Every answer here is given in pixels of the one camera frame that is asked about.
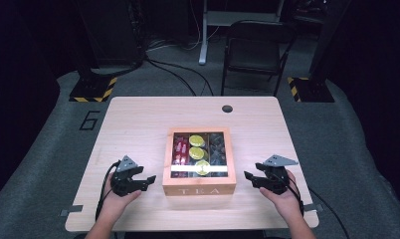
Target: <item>table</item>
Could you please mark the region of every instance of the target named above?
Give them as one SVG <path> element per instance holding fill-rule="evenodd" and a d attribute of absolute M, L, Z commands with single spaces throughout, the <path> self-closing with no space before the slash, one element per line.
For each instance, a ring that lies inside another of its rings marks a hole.
<path fill-rule="evenodd" d="M 222 106 L 232 106 L 224 113 Z M 166 197 L 162 189 L 168 129 L 227 126 L 233 143 L 237 186 L 233 195 Z M 95 223 L 100 188 L 107 169 L 125 155 L 144 171 L 133 179 L 156 175 L 156 181 L 125 210 L 114 231 L 199 231 L 286 228 L 275 206 L 244 170 L 273 154 L 298 160 L 281 107 L 273 97 L 119 97 L 110 102 L 88 166 L 66 222 L 68 231 L 89 231 Z M 297 178 L 301 198 L 311 204 L 300 164 L 287 166 Z M 305 221 L 316 227 L 315 211 Z"/>
<path fill-rule="evenodd" d="M 206 64 L 208 26 L 231 26 L 231 24 L 241 20 L 256 20 L 279 22 L 281 12 L 285 0 L 279 0 L 278 10 L 276 13 L 251 13 L 251 12 L 226 12 L 226 11 L 209 11 L 207 8 L 207 0 L 203 0 L 203 36 L 200 50 L 199 64 Z"/>

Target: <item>wooden box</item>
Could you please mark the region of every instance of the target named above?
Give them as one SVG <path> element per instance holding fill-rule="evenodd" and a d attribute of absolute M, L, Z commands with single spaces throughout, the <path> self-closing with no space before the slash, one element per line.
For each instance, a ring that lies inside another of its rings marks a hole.
<path fill-rule="evenodd" d="M 163 170 L 166 196 L 232 194 L 236 183 L 227 127 L 169 130 Z"/>

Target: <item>human hand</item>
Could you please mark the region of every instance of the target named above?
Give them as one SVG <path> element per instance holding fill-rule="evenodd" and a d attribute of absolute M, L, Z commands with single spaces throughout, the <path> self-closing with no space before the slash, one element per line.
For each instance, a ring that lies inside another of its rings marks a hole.
<path fill-rule="evenodd" d="M 105 220 L 105 223 L 111 223 L 113 225 L 122 215 L 125 207 L 141 194 L 141 190 L 120 197 L 111 191 L 110 181 L 112 176 L 113 173 L 110 173 L 104 186 L 103 207 L 98 220 Z"/>
<path fill-rule="evenodd" d="M 295 186 L 296 178 L 289 170 L 287 170 L 287 173 L 288 177 L 291 179 L 290 187 L 294 190 L 295 193 L 299 193 L 297 187 Z M 287 190 L 281 195 L 277 195 L 276 193 L 266 189 L 265 187 L 261 187 L 259 190 L 266 198 L 268 198 L 275 204 L 278 212 L 287 222 L 290 221 L 291 218 L 298 216 L 302 217 L 299 201 L 290 190 Z"/>

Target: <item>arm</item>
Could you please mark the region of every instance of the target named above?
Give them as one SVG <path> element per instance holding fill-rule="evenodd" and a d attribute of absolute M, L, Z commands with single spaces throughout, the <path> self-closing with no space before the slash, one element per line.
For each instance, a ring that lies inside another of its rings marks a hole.
<path fill-rule="evenodd" d="M 108 239 L 113 225 L 122 215 L 125 207 L 141 194 L 141 191 L 137 190 L 123 197 L 116 195 L 113 191 L 110 191 L 111 177 L 112 173 L 107 178 L 107 182 L 104 186 L 103 195 L 107 195 L 107 197 L 104 199 L 98 220 L 86 236 L 87 239 Z"/>
<path fill-rule="evenodd" d="M 287 172 L 290 179 L 292 179 L 295 182 L 296 178 L 294 177 L 294 175 L 288 170 Z M 297 191 L 294 182 L 290 181 L 290 187 L 294 191 Z M 305 220 L 301 215 L 299 202 L 297 201 L 296 197 L 291 191 L 287 190 L 283 194 L 277 195 L 272 191 L 264 187 L 261 187 L 260 192 L 275 204 L 278 212 L 287 222 L 293 239 L 315 238 L 311 229 L 308 227 L 308 225 L 306 224 Z"/>

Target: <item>yellow and black hazard tape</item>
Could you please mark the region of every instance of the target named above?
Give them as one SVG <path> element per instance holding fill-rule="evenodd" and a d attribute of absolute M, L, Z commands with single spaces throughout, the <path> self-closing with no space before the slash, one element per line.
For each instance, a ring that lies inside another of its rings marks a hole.
<path fill-rule="evenodd" d="M 104 92 L 103 96 L 100 98 L 70 98 L 70 102 L 81 102 L 81 103 L 86 103 L 86 102 L 105 102 L 109 98 L 110 94 L 112 93 L 113 87 L 115 86 L 116 83 L 116 78 L 113 78 L 110 80 L 109 85 L 107 86 L 106 91 Z"/>
<path fill-rule="evenodd" d="M 297 90 L 296 84 L 294 83 L 294 79 L 307 81 L 308 78 L 288 78 L 288 83 L 290 84 L 291 93 L 293 94 L 294 101 L 301 102 L 300 94 Z"/>

